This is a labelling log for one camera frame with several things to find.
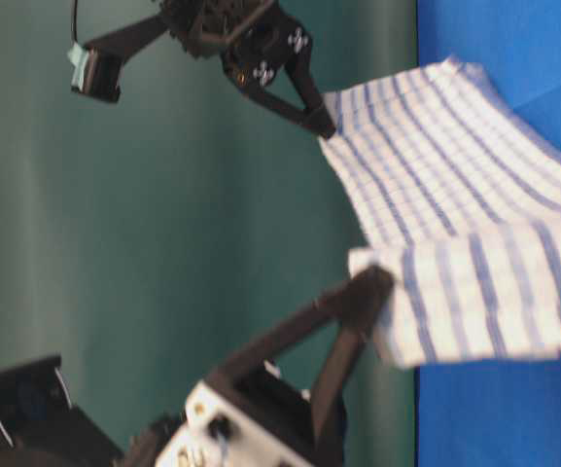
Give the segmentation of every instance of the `fabric fold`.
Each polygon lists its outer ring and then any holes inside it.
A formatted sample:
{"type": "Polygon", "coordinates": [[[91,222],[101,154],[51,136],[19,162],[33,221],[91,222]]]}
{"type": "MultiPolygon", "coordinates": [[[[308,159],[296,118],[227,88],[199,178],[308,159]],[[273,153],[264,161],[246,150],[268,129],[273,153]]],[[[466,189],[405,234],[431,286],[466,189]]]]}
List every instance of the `fabric fold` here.
{"type": "Polygon", "coordinates": [[[325,96],[321,140],[397,285],[375,331],[402,367],[561,355],[561,153],[451,57],[325,96]]]}

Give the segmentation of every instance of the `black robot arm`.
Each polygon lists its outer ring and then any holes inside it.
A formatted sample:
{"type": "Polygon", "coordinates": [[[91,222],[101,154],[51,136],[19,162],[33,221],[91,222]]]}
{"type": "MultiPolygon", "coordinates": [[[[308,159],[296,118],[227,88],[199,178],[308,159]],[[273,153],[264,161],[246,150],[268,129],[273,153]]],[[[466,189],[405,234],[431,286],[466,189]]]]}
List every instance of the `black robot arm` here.
{"type": "Polygon", "coordinates": [[[312,36],[277,0],[163,0],[159,14],[77,44],[77,1],[73,7],[75,65],[72,89],[118,102],[124,65],[166,31],[198,58],[220,55],[228,79],[247,97],[296,125],[330,138],[335,126],[310,74],[312,36]],[[285,69],[303,107],[266,90],[285,69]]]}

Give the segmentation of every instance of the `blue stripe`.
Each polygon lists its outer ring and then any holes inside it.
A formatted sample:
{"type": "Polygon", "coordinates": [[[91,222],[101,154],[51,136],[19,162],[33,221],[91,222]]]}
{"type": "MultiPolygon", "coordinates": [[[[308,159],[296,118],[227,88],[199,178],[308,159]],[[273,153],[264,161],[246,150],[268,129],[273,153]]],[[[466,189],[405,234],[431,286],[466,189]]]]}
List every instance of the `blue stripe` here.
{"type": "MultiPolygon", "coordinates": [[[[494,91],[487,77],[483,77],[483,79],[477,80],[470,76],[466,72],[466,70],[464,70],[463,73],[468,76],[471,81],[473,81],[473,83],[475,84],[475,88],[479,92],[481,92],[483,97],[490,104],[492,104],[494,108],[503,115],[503,117],[507,118],[508,122],[513,127],[515,127],[526,138],[528,138],[543,153],[543,155],[548,156],[556,163],[561,165],[561,153],[554,149],[554,147],[547,143],[543,138],[541,138],[528,124],[526,124],[526,122],[520,119],[511,109],[507,107],[503,99],[494,91]]],[[[542,165],[529,161],[524,151],[514,149],[512,138],[508,138],[509,132],[499,131],[499,129],[496,128],[490,121],[484,118],[483,114],[478,113],[474,107],[472,108],[472,110],[474,114],[477,115],[487,126],[492,127],[493,130],[498,133],[499,137],[503,139],[503,141],[506,141],[508,143],[509,148],[520,158],[521,161],[524,161],[530,169],[535,170],[542,176],[543,179],[550,182],[554,187],[561,189],[561,181],[558,178],[552,176],[550,170],[546,170],[542,165]]]]}
{"type": "MultiPolygon", "coordinates": [[[[340,101],[340,92],[336,94],[336,109],[337,109],[338,112],[342,113],[342,103],[340,101]]],[[[328,146],[328,148],[330,148],[330,151],[332,151],[336,155],[336,157],[341,161],[341,163],[344,165],[347,172],[349,172],[349,176],[355,182],[358,191],[361,193],[362,198],[365,201],[365,204],[367,205],[368,211],[370,212],[370,215],[371,215],[372,219],[375,221],[375,227],[377,228],[377,231],[378,231],[379,235],[384,240],[384,242],[389,242],[390,241],[390,236],[387,233],[386,227],[384,226],[384,223],[383,223],[382,219],[377,215],[377,211],[375,209],[375,206],[371,202],[371,198],[367,194],[367,191],[365,189],[365,185],[363,183],[361,183],[360,180],[358,179],[358,174],[356,173],[356,170],[354,169],[353,163],[350,163],[345,157],[343,157],[342,152],[338,151],[333,146],[332,143],[326,142],[326,145],[328,146]]],[[[367,234],[368,231],[367,231],[366,226],[364,224],[362,224],[362,228],[363,228],[363,231],[365,232],[365,234],[367,234]]]]}
{"type": "MultiPolygon", "coordinates": [[[[429,77],[427,76],[426,71],[425,71],[424,69],[421,68],[421,69],[420,69],[420,72],[421,72],[421,76],[423,77],[423,79],[424,79],[426,82],[429,82],[429,77]]],[[[440,95],[440,94],[438,93],[438,90],[436,90],[434,86],[430,86],[430,88],[433,89],[434,94],[436,95],[436,97],[438,97],[440,100],[443,99],[442,95],[440,95]]],[[[461,144],[459,144],[459,143],[458,143],[457,141],[455,141],[453,138],[451,138],[451,140],[452,140],[453,142],[455,142],[455,144],[457,145],[457,147],[458,147],[459,149],[462,149],[462,150],[465,149],[465,148],[463,148],[463,147],[461,146],[461,144]]],[[[492,190],[494,190],[494,192],[497,193],[497,194],[505,201],[506,205],[507,205],[511,210],[517,212],[518,214],[520,214],[521,216],[524,216],[524,217],[526,217],[526,218],[529,218],[529,219],[533,218],[533,216],[531,216],[531,215],[529,214],[528,211],[526,211],[525,209],[521,208],[521,207],[518,205],[518,203],[517,203],[514,199],[512,199],[512,198],[507,194],[507,192],[505,192],[505,191],[503,191],[503,190],[501,189],[501,186],[499,185],[498,181],[495,182],[494,179],[492,178],[492,176],[490,175],[490,173],[489,173],[489,172],[486,172],[485,170],[483,170],[483,168],[481,167],[481,165],[480,165],[480,164],[477,164],[474,158],[466,158],[466,161],[474,168],[474,170],[476,170],[478,173],[480,173],[480,174],[483,176],[483,178],[490,184],[490,187],[492,188],[492,190]]]]}
{"type": "Polygon", "coordinates": [[[448,257],[448,248],[445,243],[441,244],[436,250],[436,262],[438,264],[438,273],[442,282],[442,289],[446,294],[446,302],[451,315],[451,323],[453,325],[453,333],[459,346],[460,355],[463,359],[471,357],[470,346],[464,329],[464,321],[462,320],[462,308],[459,305],[459,294],[457,287],[453,281],[450,259],[448,257]]]}
{"type": "MultiPolygon", "coordinates": [[[[383,91],[381,89],[381,81],[379,82],[379,85],[380,85],[379,91],[381,92],[381,94],[383,96],[383,91]]],[[[452,226],[450,220],[448,219],[448,217],[446,217],[446,214],[444,214],[444,211],[442,211],[442,209],[438,206],[438,204],[432,198],[431,194],[425,188],[425,185],[423,185],[423,182],[420,180],[420,178],[418,178],[416,173],[414,173],[414,171],[412,170],[412,167],[407,163],[407,161],[403,157],[401,151],[399,151],[399,148],[395,145],[395,143],[393,143],[393,141],[390,138],[390,136],[388,135],[386,129],[381,124],[381,122],[379,122],[379,119],[377,118],[376,114],[372,110],[372,107],[370,107],[370,106],[369,106],[369,115],[370,115],[370,118],[372,120],[372,123],[375,125],[375,127],[377,128],[379,133],[382,135],[382,137],[384,138],[384,140],[386,141],[388,146],[392,149],[393,154],[397,157],[397,159],[399,160],[399,162],[401,163],[401,165],[403,166],[403,168],[405,169],[407,174],[410,176],[410,178],[412,179],[412,181],[414,182],[416,187],[418,187],[418,189],[420,190],[423,197],[425,197],[427,202],[432,206],[432,208],[436,212],[438,218],[442,222],[442,225],[444,226],[446,231],[450,235],[456,234],[455,229],[453,228],[453,226],[452,226]]]]}
{"type": "MultiPolygon", "coordinates": [[[[469,79],[472,81],[473,78],[467,74],[469,79]]],[[[537,132],[532,129],[526,122],[520,119],[515,113],[507,107],[503,99],[494,90],[492,85],[488,80],[481,80],[482,82],[475,82],[476,88],[498,111],[500,111],[504,116],[506,116],[511,123],[516,126],[522,133],[524,133],[529,139],[531,139],[536,146],[538,146],[548,157],[553,159],[559,165],[561,165],[561,152],[556,150],[550,143],[545,141],[537,132]]]]}
{"type": "Polygon", "coordinates": [[[342,92],[336,93],[336,131],[338,134],[345,132],[345,125],[342,116],[342,92]]]}
{"type": "Polygon", "coordinates": [[[552,234],[543,221],[534,222],[533,228],[542,241],[545,258],[547,259],[550,271],[552,272],[554,285],[556,286],[556,290],[559,295],[559,319],[561,320],[561,256],[559,255],[559,251],[556,247],[552,234]]]}
{"type": "Polygon", "coordinates": [[[434,348],[434,342],[429,333],[427,323],[427,311],[425,309],[425,302],[418,287],[418,280],[416,279],[416,262],[414,258],[413,248],[405,248],[403,252],[403,287],[407,291],[409,300],[411,302],[414,316],[416,317],[416,329],[418,332],[418,340],[420,341],[425,360],[427,363],[437,362],[438,356],[434,348]]]}
{"type": "Polygon", "coordinates": [[[503,340],[503,335],[501,334],[497,316],[499,307],[498,297],[496,295],[494,281],[492,280],[492,275],[485,258],[483,245],[481,244],[480,238],[475,233],[472,233],[469,236],[469,241],[476,280],[481,288],[481,295],[483,296],[483,302],[485,303],[485,310],[487,312],[485,322],[487,324],[487,332],[489,333],[490,340],[492,341],[492,346],[494,347],[494,354],[497,357],[506,357],[507,348],[505,347],[505,341],[503,340]]]}
{"type": "MultiPolygon", "coordinates": [[[[395,91],[397,93],[399,93],[399,86],[397,84],[397,77],[394,76],[393,77],[393,86],[395,88],[395,91]]],[[[468,191],[471,193],[471,195],[473,196],[474,200],[479,204],[479,206],[481,206],[481,209],[483,209],[483,211],[485,212],[485,214],[487,214],[487,216],[496,224],[501,223],[502,219],[498,216],[498,214],[496,214],[496,212],[494,211],[494,209],[492,209],[492,207],[487,203],[487,201],[483,198],[483,196],[478,192],[478,190],[473,186],[473,184],[471,184],[469,182],[469,180],[466,178],[466,176],[462,173],[462,171],[457,167],[457,165],[455,165],[451,159],[444,153],[444,151],[441,149],[441,147],[439,146],[439,144],[434,140],[434,138],[432,138],[429,135],[429,131],[427,131],[418,121],[418,119],[416,118],[416,116],[411,112],[411,110],[409,109],[407,103],[405,102],[405,99],[401,98],[399,99],[399,102],[401,103],[403,109],[405,110],[405,112],[407,113],[407,115],[409,116],[409,118],[412,120],[412,122],[414,123],[414,125],[419,129],[419,131],[421,132],[421,134],[425,137],[425,139],[427,139],[429,141],[429,144],[432,145],[432,147],[436,150],[436,152],[438,153],[438,155],[440,156],[440,158],[446,162],[446,164],[448,165],[448,167],[453,171],[453,173],[457,176],[457,178],[459,178],[459,180],[466,186],[466,188],[468,189],[468,191]]]]}
{"type": "Polygon", "coordinates": [[[409,229],[407,228],[407,225],[405,224],[403,217],[399,213],[399,209],[397,209],[397,206],[393,202],[392,198],[390,198],[390,194],[388,193],[388,190],[386,190],[386,187],[384,186],[382,181],[379,178],[377,178],[377,175],[375,175],[375,173],[368,165],[367,161],[365,161],[365,159],[362,157],[360,151],[358,151],[358,148],[356,148],[353,141],[351,141],[351,139],[349,139],[347,136],[340,136],[340,137],[347,144],[351,153],[356,158],[356,161],[358,161],[358,163],[362,166],[365,172],[367,172],[368,175],[370,175],[370,177],[373,179],[375,185],[377,185],[377,189],[379,190],[379,193],[381,193],[381,195],[384,196],[384,200],[386,201],[386,204],[388,205],[390,212],[392,212],[393,217],[395,218],[395,222],[397,223],[397,226],[399,227],[399,230],[401,231],[403,238],[405,239],[405,242],[407,244],[412,244],[414,240],[412,239],[411,234],[409,233],[409,229]]]}
{"type": "MultiPolygon", "coordinates": [[[[365,201],[365,204],[367,205],[367,208],[368,208],[368,211],[370,212],[371,217],[375,220],[375,227],[377,228],[377,231],[379,232],[380,236],[384,239],[384,241],[389,241],[389,237],[386,233],[386,228],[384,227],[382,220],[377,215],[377,212],[375,211],[375,207],[373,206],[370,198],[367,195],[367,192],[365,191],[364,185],[361,184],[358,181],[358,177],[357,177],[356,172],[353,168],[353,164],[349,163],[345,159],[345,157],[342,156],[341,152],[338,151],[333,146],[333,144],[326,143],[326,145],[327,145],[328,149],[330,149],[330,151],[336,156],[336,158],[343,164],[345,169],[349,172],[349,175],[351,176],[351,178],[356,182],[356,187],[358,188],[358,191],[361,193],[362,198],[365,201]]],[[[360,220],[360,223],[361,223],[363,231],[366,234],[367,233],[367,228],[366,228],[366,226],[364,226],[362,224],[362,219],[360,220]]]]}
{"type": "Polygon", "coordinates": [[[535,296],[533,295],[533,288],[531,287],[529,273],[524,266],[524,261],[522,260],[520,250],[515,238],[513,237],[510,226],[503,225],[501,234],[505,240],[509,263],[511,264],[515,281],[517,282],[520,298],[522,299],[522,320],[524,321],[524,327],[526,328],[529,341],[534,348],[544,348],[542,336],[540,335],[540,331],[537,327],[535,316],[533,314],[535,296]]]}
{"type": "MultiPolygon", "coordinates": [[[[520,189],[526,193],[527,195],[529,195],[531,198],[533,198],[535,201],[537,201],[540,204],[543,204],[544,206],[546,206],[549,209],[552,209],[554,211],[560,211],[561,212],[561,204],[559,204],[558,202],[555,202],[551,199],[546,198],[544,195],[542,195],[541,193],[539,193],[537,190],[535,190],[533,187],[531,187],[528,183],[526,183],[524,180],[522,180],[519,175],[517,173],[515,173],[513,170],[511,170],[510,167],[508,167],[503,161],[501,161],[495,154],[494,152],[492,152],[492,150],[489,149],[489,147],[487,146],[487,144],[485,143],[485,140],[476,134],[476,132],[474,132],[469,126],[466,125],[466,123],[464,122],[464,119],[460,118],[456,111],[450,106],[450,104],[448,103],[447,99],[445,99],[442,96],[442,92],[438,87],[438,84],[436,84],[436,82],[434,82],[434,90],[436,91],[436,94],[439,96],[439,100],[442,103],[442,105],[444,106],[444,108],[448,111],[448,113],[451,115],[451,117],[460,125],[462,126],[467,132],[468,134],[471,136],[471,138],[473,139],[473,141],[483,150],[483,152],[504,172],[508,175],[508,177],[518,186],[520,187],[520,189]]],[[[459,93],[459,95],[464,98],[464,94],[462,92],[459,93]]]]}
{"type": "MultiPolygon", "coordinates": [[[[370,121],[375,125],[374,122],[375,115],[374,115],[373,106],[371,105],[371,95],[370,95],[370,89],[368,87],[368,83],[365,84],[365,101],[368,107],[368,115],[370,121]]],[[[377,151],[375,142],[372,140],[370,135],[366,131],[363,131],[361,128],[358,129],[358,134],[360,134],[365,139],[365,141],[367,141],[368,148],[370,149],[370,151],[377,157],[377,160],[381,163],[382,167],[386,171],[386,174],[389,175],[390,178],[392,178],[397,184],[397,186],[399,187],[401,194],[403,196],[403,200],[409,206],[409,208],[412,211],[412,214],[418,220],[418,225],[425,231],[425,235],[431,236],[429,225],[427,224],[427,222],[425,222],[425,219],[420,214],[420,211],[416,208],[412,200],[407,195],[407,191],[405,190],[405,187],[402,185],[401,181],[397,178],[390,165],[386,162],[386,158],[383,158],[379,153],[379,151],[377,151]]]]}

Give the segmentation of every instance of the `cable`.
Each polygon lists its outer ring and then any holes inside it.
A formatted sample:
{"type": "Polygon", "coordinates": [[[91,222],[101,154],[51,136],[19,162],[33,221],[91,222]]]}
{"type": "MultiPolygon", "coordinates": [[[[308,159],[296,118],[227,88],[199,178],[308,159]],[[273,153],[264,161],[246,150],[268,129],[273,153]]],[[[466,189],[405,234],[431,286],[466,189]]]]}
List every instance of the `cable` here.
{"type": "Polygon", "coordinates": [[[70,34],[73,39],[73,43],[77,43],[77,4],[78,0],[73,0],[70,18],[70,34]]]}

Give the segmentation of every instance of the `striped towel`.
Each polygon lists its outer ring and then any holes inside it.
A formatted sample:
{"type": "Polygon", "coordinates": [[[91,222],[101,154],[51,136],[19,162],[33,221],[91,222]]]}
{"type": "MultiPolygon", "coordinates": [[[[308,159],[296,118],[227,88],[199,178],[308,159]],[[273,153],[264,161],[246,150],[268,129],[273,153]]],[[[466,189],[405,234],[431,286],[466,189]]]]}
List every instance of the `striped towel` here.
{"type": "Polygon", "coordinates": [[[455,58],[325,96],[321,146],[371,264],[396,278],[374,341],[401,367],[561,356],[561,153],[455,58]]]}

